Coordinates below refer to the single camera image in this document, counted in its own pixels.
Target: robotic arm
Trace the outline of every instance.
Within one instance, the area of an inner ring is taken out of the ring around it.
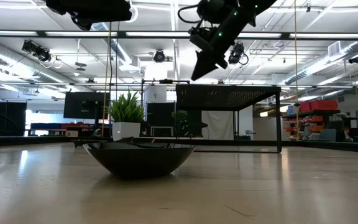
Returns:
[[[196,27],[189,30],[190,42],[201,49],[197,52],[197,63],[191,76],[192,80],[197,80],[209,72],[217,69],[216,64],[222,68],[227,68],[224,53],[234,39],[240,34],[243,28],[250,24],[256,26],[255,18],[261,12],[268,9],[276,0],[201,0],[197,5],[197,13],[200,21]],[[189,23],[180,16],[183,22]],[[203,21],[212,24],[219,24],[218,27],[200,27]]]

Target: ventilation duct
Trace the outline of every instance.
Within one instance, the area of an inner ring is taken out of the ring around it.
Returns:
[[[97,30],[97,31],[108,31],[109,25],[105,22],[99,22],[92,24],[91,30]],[[109,45],[109,40],[104,39],[105,43]],[[115,39],[111,39],[111,45],[110,45],[111,51],[114,52],[117,57],[119,58],[120,62],[122,64],[131,64],[132,63],[132,57],[126,53],[126,51],[121,47],[121,45],[117,42]]]
[[[64,77],[63,75],[54,72],[53,70],[47,69],[39,63],[30,60],[18,53],[15,53],[8,48],[0,45],[0,65],[2,69],[6,69],[11,73],[18,74],[26,78],[34,78],[40,76],[44,80],[48,78],[48,81],[57,83],[72,83],[73,80]],[[85,86],[78,86],[81,91],[93,91]]]
[[[335,44],[329,46],[328,52],[304,64],[300,69],[298,69],[298,74],[296,74],[296,71],[289,73],[287,78],[282,81],[281,84],[290,85],[297,80],[328,68],[332,65],[333,62],[345,58],[352,58],[357,54],[358,41],[338,41]]]

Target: small plant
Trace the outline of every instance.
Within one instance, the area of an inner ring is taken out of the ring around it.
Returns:
[[[187,111],[180,110],[177,112],[172,112],[172,118],[173,118],[173,122],[175,123],[175,126],[180,127],[182,131],[187,131],[188,129]]]
[[[136,103],[136,93],[133,96],[128,93],[126,98],[121,95],[117,101],[111,102],[112,105],[107,109],[107,113],[114,122],[141,123],[143,121],[144,109]]]

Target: ceiling beam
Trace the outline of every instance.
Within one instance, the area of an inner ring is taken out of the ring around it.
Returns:
[[[0,37],[48,38],[48,39],[105,39],[108,31],[61,31],[61,30],[0,30]],[[111,32],[118,39],[189,39],[185,31],[119,31]],[[358,33],[299,32],[298,40],[358,40]],[[295,40],[292,32],[241,32],[237,40]]]

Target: blue object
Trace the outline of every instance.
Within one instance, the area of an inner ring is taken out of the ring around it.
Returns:
[[[324,129],[320,132],[320,140],[336,142],[336,129]]]
[[[293,109],[293,105],[288,106],[287,114],[295,114],[295,110]]]

